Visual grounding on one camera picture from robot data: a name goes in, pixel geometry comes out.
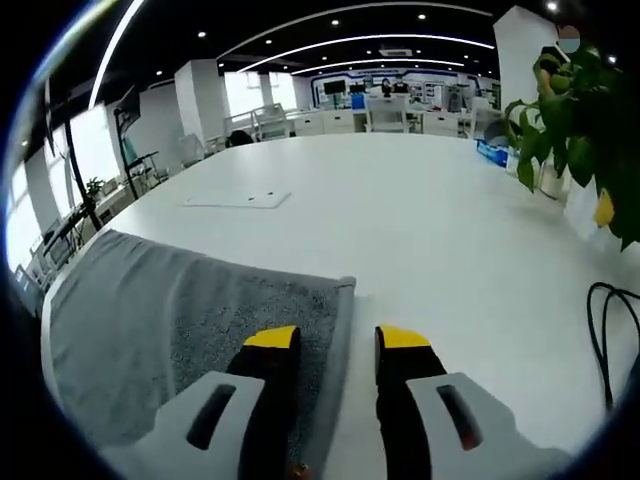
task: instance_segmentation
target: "blue box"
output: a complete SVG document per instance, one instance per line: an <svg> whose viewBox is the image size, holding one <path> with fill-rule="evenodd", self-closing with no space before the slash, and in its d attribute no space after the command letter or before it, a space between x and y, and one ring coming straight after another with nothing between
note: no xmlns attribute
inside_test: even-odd
<svg viewBox="0 0 640 480"><path fill-rule="evenodd" d="M507 166L509 152L506 147L494 147L484 140L478 140L476 149L496 165L500 165L503 168Z"/></svg>

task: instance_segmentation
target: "led strip light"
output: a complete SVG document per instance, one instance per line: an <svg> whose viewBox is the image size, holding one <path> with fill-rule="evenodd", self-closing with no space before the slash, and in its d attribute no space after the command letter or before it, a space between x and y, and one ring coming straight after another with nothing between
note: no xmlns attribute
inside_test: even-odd
<svg viewBox="0 0 640 480"><path fill-rule="evenodd" d="M120 23L116 27L116 31L113 33L113 37L109 40L109 45L107 45L107 49L104 52L104 56L100 61L100 67L98 67L98 74L96 75L96 80L93 82L93 88L91 89L91 97L89 98L89 107L91 110L96 105L96 100L98 98L98 92L100 91L100 85L102 85L102 79L104 78L104 74L107 71L107 66L111 61L111 56L120 42L120 38L124 34L124 31L129 26L129 23L133 19L133 16L140 10L140 7L144 3L144 0L133 0L127 11L124 13L122 18L120 19Z"/></svg>
<svg viewBox="0 0 640 480"><path fill-rule="evenodd" d="M391 62L437 63L439 65L464 67L464 63L447 62L445 60L427 60L424 58L376 58L371 60L353 60L351 62L330 63L328 65L321 65L319 67L311 67L311 68L305 68L304 70L298 70L296 72L292 72L291 75L313 72L314 70L322 70L323 68L344 67L346 65L358 65L361 63L391 63Z"/></svg>
<svg viewBox="0 0 640 480"><path fill-rule="evenodd" d="M314 43L313 45L307 45L306 47L295 48L293 50L289 50L287 52L274 55L273 57L260 60L259 62L249 65L248 67L241 68L240 70L238 70L238 73L246 72L247 70L251 70L252 68L257 67L258 65L262 65L263 63L267 63L272 60L276 60L278 58L286 57L287 55L292 55L294 53L304 52L305 50L311 50L312 48L326 47L327 45L335 45L337 43L355 42L358 40L376 40L381 38L419 38L419 39L426 39L426 40L444 40L447 42L464 43L467 45L474 45L476 47L488 48L489 50L493 50L495 48L493 45L488 45L486 43L474 42L473 40L465 40L464 38L444 37L442 35L423 35L418 33L385 33L380 35L362 35L359 37L339 38L336 40L329 40L327 42Z"/></svg>

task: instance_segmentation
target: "white desk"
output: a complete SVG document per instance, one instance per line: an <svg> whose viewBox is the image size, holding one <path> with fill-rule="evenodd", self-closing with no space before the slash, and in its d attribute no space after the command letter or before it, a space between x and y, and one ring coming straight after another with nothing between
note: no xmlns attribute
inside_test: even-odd
<svg viewBox="0 0 640 480"><path fill-rule="evenodd" d="M458 135L458 123L471 122L469 113L451 113L429 111L410 105L407 113L418 117L421 133L430 135ZM312 110L308 112L291 112L287 114L292 130L296 136L314 136L332 133L366 132L367 111L360 110Z"/></svg>
<svg viewBox="0 0 640 480"><path fill-rule="evenodd" d="M265 188L292 195L275 210L177 206L198 189ZM231 262L357 278L332 479L386 478L374 326L424 334L448 371L465 372L508 405L535 444L575 452L604 418L587 289L602 280L640 290L621 267L638 271L637 249L595 257L561 205L529 194L473 142L455 138L343 134L233 148L152 190L108 227ZM49 381L49 304L65 275L45 301ZM612 312L609 325L617 395L637 340L626 313Z"/></svg>

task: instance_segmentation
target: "gray cloth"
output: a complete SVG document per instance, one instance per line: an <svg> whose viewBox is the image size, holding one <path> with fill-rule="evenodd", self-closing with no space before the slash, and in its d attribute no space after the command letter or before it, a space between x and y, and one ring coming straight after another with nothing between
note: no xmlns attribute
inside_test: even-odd
<svg viewBox="0 0 640 480"><path fill-rule="evenodd" d="M208 371L224 372L249 336L293 324L300 408L289 459L299 461L305 445L330 441L337 419L354 287L350 277L262 270L106 232L52 300L62 403L95 446L130 444L153 428L158 407Z"/></svg>

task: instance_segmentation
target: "person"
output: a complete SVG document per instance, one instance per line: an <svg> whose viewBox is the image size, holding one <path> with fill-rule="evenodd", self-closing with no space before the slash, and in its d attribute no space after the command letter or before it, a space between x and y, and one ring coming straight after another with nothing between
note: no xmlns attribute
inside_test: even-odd
<svg viewBox="0 0 640 480"><path fill-rule="evenodd" d="M393 84L393 93L409 93L409 85L404 83L402 75L396 75L396 81Z"/></svg>
<svg viewBox="0 0 640 480"><path fill-rule="evenodd" d="M382 90L382 94L385 97L390 97L391 96L391 82L389 81L388 78L385 78L385 79L382 80L382 85L381 85L380 89Z"/></svg>

